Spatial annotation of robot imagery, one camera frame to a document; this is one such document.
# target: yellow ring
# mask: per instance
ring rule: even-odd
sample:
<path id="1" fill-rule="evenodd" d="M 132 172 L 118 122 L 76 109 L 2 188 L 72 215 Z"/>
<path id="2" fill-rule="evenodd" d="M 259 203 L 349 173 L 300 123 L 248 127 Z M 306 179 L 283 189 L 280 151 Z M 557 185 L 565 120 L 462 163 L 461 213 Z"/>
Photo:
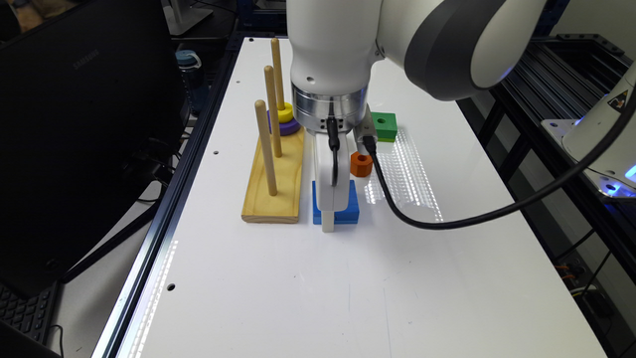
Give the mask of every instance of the yellow ring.
<path id="1" fill-rule="evenodd" d="M 287 123 L 291 119 L 294 118 L 294 110 L 291 107 L 291 104 L 285 103 L 285 109 L 278 110 L 278 122 L 279 123 Z"/>

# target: blue light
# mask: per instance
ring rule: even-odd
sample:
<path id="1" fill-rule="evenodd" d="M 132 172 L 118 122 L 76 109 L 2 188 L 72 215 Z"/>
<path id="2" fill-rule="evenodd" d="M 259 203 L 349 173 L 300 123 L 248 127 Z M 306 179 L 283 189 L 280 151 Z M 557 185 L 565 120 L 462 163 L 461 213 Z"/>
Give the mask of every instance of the blue light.
<path id="1" fill-rule="evenodd" d="M 608 195 L 610 195 L 610 196 L 614 196 L 614 194 L 616 194 L 616 192 L 618 191 L 618 189 L 620 189 L 620 185 L 616 185 L 616 186 L 614 187 L 614 189 L 613 189 L 613 190 L 611 190 L 611 189 L 610 189 L 610 190 L 607 190 L 607 194 L 608 194 Z"/>
<path id="2" fill-rule="evenodd" d="M 625 178 L 631 181 L 636 181 L 636 178 L 634 178 L 634 176 L 636 176 L 636 165 L 634 165 L 631 169 L 627 171 L 627 173 L 625 173 Z"/>

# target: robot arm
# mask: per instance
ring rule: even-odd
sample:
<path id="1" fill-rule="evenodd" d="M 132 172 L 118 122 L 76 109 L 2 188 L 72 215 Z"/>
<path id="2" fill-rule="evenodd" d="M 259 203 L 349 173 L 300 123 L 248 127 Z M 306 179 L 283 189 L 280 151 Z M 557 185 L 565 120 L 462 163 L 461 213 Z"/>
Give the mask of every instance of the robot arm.
<path id="1" fill-rule="evenodd" d="M 288 0 L 294 116 L 315 135 L 318 209 L 333 218 L 333 212 L 347 207 L 345 138 L 367 112 L 367 85 L 375 61 L 390 58 L 435 98 L 473 95 L 510 72 L 545 3 Z M 337 154 L 334 145 L 325 144 L 336 140 L 333 133 L 328 134 L 329 122 L 337 125 Z M 323 230 L 333 230 L 333 226 L 325 227 L 325 219 Z"/>

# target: black cable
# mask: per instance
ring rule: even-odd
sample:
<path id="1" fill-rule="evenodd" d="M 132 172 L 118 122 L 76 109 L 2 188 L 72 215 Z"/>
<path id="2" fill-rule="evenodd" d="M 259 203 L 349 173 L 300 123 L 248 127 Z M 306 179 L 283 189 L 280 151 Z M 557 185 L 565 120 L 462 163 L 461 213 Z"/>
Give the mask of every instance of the black cable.
<path id="1" fill-rule="evenodd" d="M 51 325 L 51 328 L 53 328 L 53 327 L 57 327 L 57 328 L 60 329 L 60 356 L 62 358 L 64 358 L 64 346 L 62 345 L 62 340 L 63 340 L 62 338 L 63 338 L 63 335 L 64 335 L 64 328 L 62 328 L 62 326 L 59 325 L 59 324 Z"/>
<path id="2" fill-rule="evenodd" d="M 634 344 L 636 344 L 636 339 L 634 339 L 634 341 L 632 341 L 632 343 L 630 345 L 627 346 L 627 348 L 625 348 L 625 350 L 623 351 L 623 353 L 619 354 L 618 357 L 616 358 L 623 358 L 623 356 L 629 352 L 629 350 L 634 346 Z"/>
<path id="3" fill-rule="evenodd" d="M 508 214 L 512 214 L 518 210 L 524 209 L 543 198 L 547 197 L 549 194 L 553 193 L 561 186 L 563 186 L 569 179 L 579 175 L 583 172 L 590 164 L 592 164 L 596 159 L 598 159 L 603 152 L 609 148 L 609 146 L 616 140 L 616 138 L 620 135 L 623 129 L 629 123 L 629 120 L 634 115 L 636 111 L 636 95 L 635 91 L 629 96 L 629 101 L 627 102 L 627 106 L 622 113 L 616 119 L 616 122 L 609 129 L 607 134 L 596 144 L 592 150 L 587 153 L 578 163 L 573 165 L 571 168 L 566 170 L 563 174 L 561 174 L 557 179 L 555 179 L 552 183 L 546 185 L 544 188 L 536 192 L 535 194 L 529 196 L 528 198 L 513 203 L 511 205 L 505 206 L 503 208 L 491 211 L 489 213 L 481 214 L 472 218 L 457 220 L 454 222 L 445 222 L 445 223 L 424 223 L 413 220 L 403 214 L 398 207 L 396 207 L 396 203 L 394 203 L 393 198 L 391 197 L 391 193 L 389 191 L 389 187 L 387 186 L 387 182 L 385 181 L 385 176 L 382 173 L 382 168 L 380 167 L 380 162 L 378 161 L 378 157 L 376 155 L 376 141 L 373 137 L 366 136 L 363 137 L 363 143 L 365 144 L 365 148 L 371 154 L 371 157 L 374 160 L 374 167 L 376 168 L 376 172 L 378 174 L 378 179 L 380 180 L 380 185 L 382 186 L 383 191 L 385 192 L 385 196 L 387 197 L 387 203 L 391 210 L 396 214 L 396 216 L 404 221 L 405 223 L 415 226 L 420 229 L 429 229 L 429 230 L 449 230 L 449 229 L 459 229 L 465 228 L 472 225 L 482 224 L 494 219 L 499 219 Z"/>
<path id="4" fill-rule="evenodd" d="M 340 139 L 338 138 L 338 121 L 335 118 L 327 119 L 327 135 L 329 136 L 329 149 L 333 153 L 333 168 L 331 171 L 331 186 L 338 184 L 338 150 Z"/>
<path id="5" fill-rule="evenodd" d="M 585 234 L 584 237 L 582 237 L 580 240 L 578 240 L 574 245 L 572 245 L 569 249 L 565 250 L 562 254 L 560 254 L 559 256 L 557 256 L 554 260 L 553 263 L 558 263 L 561 259 L 565 258 L 566 256 L 568 256 L 569 254 L 573 253 L 574 250 L 576 250 L 576 248 L 578 248 L 581 244 L 583 244 L 587 239 L 589 239 L 589 237 L 592 236 L 592 234 L 594 234 L 594 229 L 590 230 L 587 234 Z"/>
<path id="6" fill-rule="evenodd" d="M 587 282 L 587 285 L 585 286 L 585 288 L 583 289 L 583 291 L 580 293 L 581 298 L 583 298 L 585 296 L 585 294 L 587 293 L 587 291 L 589 290 L 589 287 L 592 285 L 592 282 L 594 281 L 594 279 L 596 278 L 596 276 L 598 275 L 598 273 L 600 272 L 601 269 L 603 269 L 603 266 L 605 266 L 605 263 L 607 262 L 607 259 L 609 259 L 609 257 L 612 255 L 611 251 L 607 252 L 607 255 L 605 255 L 605 258 L 603 259 L 602 262 L 600 262 L 600 265 L 598 266 L 598 268 L 596 268 L 596 271 L 594 272 L 594 274 L 592 275 L 592 277 L 589 279 L 589 281 Z"/>
<path id="7" fill-rule="evenodd" d="M 137 201 L 140 202 L 140 203 L 156 203 L 159 200 L 161 200 L 161 197 L 159 197 L 157 199 L 141 199 L 141 198 L 137 199 Z"/>
<path id="8" fill-rule="evenodd" d="M 231 9 L 229 9 L 229 8 L 225 7 L 225 6 L 220 6 L 220 5 L 216 5 L 216 4 L 211 4 L 211 3 L 208 3 L 208 2 L 205 2 L 205 1 L 201 1 L 201 0 L 194 0 L 194 2 L 199 3 L 199 4 L 203 4 L 203 5 L 208 5 L 208 6 L 216 7 L 216 8 L 219 8 L 219 9 L 221 9 L 221 10 L 229 11 L 229 12 L 231 12 L 231 13 L 235 14 L 235 17 L 237 17 L 237 16 L 239 15 L 239 13 L 238 13 L 238 12 L 236 12 L 236 11 L 234 11 L 234 10 L 231 10 Z"/>

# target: wooden base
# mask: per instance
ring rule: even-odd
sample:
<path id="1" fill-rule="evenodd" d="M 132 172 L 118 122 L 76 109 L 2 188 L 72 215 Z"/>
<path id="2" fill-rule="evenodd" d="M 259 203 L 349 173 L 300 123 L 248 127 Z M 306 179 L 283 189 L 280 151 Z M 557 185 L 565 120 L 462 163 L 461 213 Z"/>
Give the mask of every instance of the wooden base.
<path id="1" fill-rule="evenodd" d="M 244 221 L 269 224 L 295 224 L 298 222 L 304 137 L 304 128 L 300 128 L 293 134 L 280 137 L 282 157 L 274 157 L 276 187 L 278 189 L 278 194 L 275 196 L 270 196 L 267 191 L 260 140 L 258 141 L 240 215 Z"/>

